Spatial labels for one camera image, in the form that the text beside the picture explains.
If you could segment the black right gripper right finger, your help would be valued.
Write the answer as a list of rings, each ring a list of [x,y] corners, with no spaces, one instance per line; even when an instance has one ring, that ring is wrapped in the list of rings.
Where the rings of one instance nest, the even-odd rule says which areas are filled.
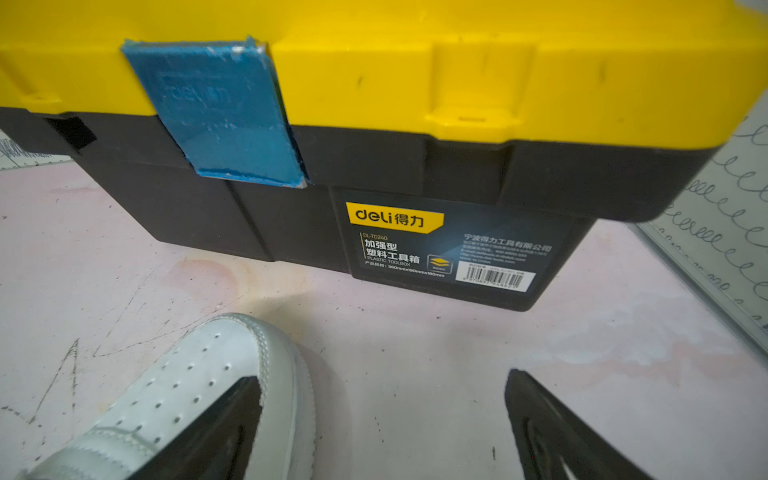
[[[525,478],[649,477],[528,372],[509,372],[504,400]]]

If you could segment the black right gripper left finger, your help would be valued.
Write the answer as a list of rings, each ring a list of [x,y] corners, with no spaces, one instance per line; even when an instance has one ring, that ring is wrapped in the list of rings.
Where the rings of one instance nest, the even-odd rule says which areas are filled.
[[[131,477],[243,479],[262,413],[255,376],[239,379]]]

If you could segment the white sneaker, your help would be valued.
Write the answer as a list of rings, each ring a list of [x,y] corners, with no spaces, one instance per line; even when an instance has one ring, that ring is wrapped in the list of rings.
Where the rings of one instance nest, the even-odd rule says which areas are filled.
[[[306,362],[278,328],[243,314],[214,317],[152,364],[84,433],[25,479],[133,479],[243,377],[260,384],[262,413],[243,479],[308,479],[315,402]]]

